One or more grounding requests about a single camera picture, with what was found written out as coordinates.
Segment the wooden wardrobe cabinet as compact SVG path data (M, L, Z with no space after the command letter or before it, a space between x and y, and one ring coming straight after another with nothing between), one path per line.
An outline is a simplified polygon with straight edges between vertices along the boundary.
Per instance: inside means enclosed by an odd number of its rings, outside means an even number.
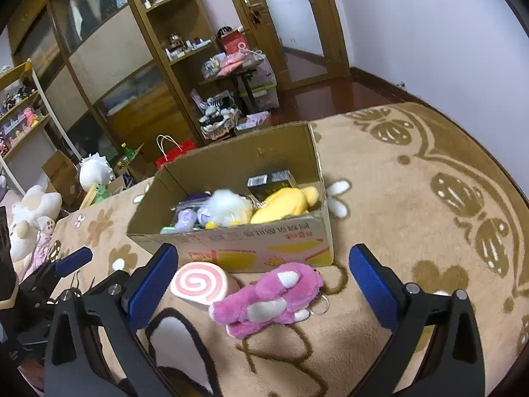
M201 65L216 51L203 0L1 0L15 61L30 60L56 114L57 146L147 160L156 138L204 145Z

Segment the wooden door with glass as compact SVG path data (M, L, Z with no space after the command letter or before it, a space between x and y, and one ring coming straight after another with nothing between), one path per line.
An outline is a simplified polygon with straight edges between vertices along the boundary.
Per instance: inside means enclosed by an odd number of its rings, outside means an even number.
M335 0L232 0L250 43L288 91L349 75Z

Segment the green frog plush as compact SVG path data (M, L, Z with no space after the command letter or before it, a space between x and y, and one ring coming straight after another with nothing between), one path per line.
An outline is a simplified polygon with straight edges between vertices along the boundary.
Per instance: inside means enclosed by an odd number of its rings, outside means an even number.
M110 198L110 193L108 192L107 188L101 185L101 183L94 183L86 196L84 196L80 210L90 207L95 203L102 202L107 198Z

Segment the pink swirl roll cushion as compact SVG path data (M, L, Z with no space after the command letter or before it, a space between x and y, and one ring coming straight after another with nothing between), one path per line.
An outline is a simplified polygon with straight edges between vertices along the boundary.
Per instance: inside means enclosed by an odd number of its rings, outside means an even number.
M214 263L192 262L180 267L170 282L173 296L207 310L240 290L238 282Z

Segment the pink plush bear keychain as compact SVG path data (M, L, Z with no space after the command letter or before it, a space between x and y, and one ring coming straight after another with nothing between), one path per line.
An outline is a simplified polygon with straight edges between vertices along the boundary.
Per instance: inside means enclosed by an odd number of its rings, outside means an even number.
M244 340L270 325L292 325L313 315L309 306L322 295L324 280L305 263L285 263L257 283L213 303L209 316L229 336Z

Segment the red gift box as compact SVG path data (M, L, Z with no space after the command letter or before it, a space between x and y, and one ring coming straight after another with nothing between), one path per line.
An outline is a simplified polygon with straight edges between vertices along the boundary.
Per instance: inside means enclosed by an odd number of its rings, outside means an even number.
M227 55L236 54L249 50L249 45L245 35L239 30L232 30L219 38Z

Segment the wicker basket with toys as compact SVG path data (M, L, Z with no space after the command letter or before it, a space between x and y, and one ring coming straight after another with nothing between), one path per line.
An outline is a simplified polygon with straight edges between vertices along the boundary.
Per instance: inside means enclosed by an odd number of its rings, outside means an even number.
M217 95L199 105L202 116L198 122L203 137L214 141L236 127L240 110L230 95Z

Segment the white fluffy plush keychain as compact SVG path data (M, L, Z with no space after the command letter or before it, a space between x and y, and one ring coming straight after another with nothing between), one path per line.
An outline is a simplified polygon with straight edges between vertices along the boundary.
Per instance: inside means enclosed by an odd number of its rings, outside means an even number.
M229 189L216 190L207 207L212 219L206 224L206 229L247 225L254 214L252 201Z

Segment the small cardboard box on floor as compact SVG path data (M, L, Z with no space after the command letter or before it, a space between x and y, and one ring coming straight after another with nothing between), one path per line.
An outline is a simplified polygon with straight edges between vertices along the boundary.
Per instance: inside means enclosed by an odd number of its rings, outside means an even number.
M262 111L239 119L234 131L236 135L242 135L251 131L264 129L270 125L271 113L269 111Z

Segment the small black side table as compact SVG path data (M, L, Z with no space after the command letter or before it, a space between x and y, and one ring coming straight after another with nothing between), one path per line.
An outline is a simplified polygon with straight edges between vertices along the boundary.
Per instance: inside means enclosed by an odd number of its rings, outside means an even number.
M253 73L257 71L257 68L264 62L263 58L258 58L250 64L242 64L236 69L224 75L215 75L199 82L201 86L207 85L213 82L222 82L225 80L230 80L232 86L234 87L234 100L238 105L244 116L248 114L256 113L258 111L257 102L253 94L252 88L249 84L250 78ZM243 85L243 90L247 95L248 103L244 101L244 98L241 94L241 89L238 87L238 80L241 81Z

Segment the yellow plush toy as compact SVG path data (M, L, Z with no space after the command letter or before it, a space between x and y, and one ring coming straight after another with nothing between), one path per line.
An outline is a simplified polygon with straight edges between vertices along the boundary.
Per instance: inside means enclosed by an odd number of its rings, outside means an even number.
M316 187L284 187L268 196L250 219L251 224L265 224L307 213L319 201Z

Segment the cream cat plush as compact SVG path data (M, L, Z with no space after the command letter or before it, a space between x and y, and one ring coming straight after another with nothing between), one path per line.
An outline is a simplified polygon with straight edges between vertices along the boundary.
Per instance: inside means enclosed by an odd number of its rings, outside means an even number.
M61 207L60 193L48 193L40 185L31 187L12 207L10 254L20 281L48 260Z

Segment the wooden figure shelf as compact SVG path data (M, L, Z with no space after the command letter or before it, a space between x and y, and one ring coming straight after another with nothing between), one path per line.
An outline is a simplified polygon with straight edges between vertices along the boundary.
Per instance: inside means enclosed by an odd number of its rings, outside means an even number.
M1 172L7 177L9 187L25 195L24 184L15 175L11 161L22 155L25 145L50 123L58 129L68 151L78 160L82 155L52 109L30 58L15 67L2 69L1 93L4 92L1 102Z

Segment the brown cardboard box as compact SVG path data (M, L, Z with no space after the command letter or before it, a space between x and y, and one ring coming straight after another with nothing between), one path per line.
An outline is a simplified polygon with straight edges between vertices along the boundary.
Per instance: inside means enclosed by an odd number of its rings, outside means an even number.
M285 263L329 266L333 237L316 135L308 123L253 131L160 169L126 235L180 263L261 273Z

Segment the red paper shopping bag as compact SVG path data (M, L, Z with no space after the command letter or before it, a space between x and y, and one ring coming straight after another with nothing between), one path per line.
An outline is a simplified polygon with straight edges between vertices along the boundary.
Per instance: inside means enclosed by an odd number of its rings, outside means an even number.
M166 164L173 162L176 158L197 148L191 140L184 140L182 143L178 143L173 137L167 134L159 134L156 138L156 143L161 152L160 158L155 161L157 169L161 169Z

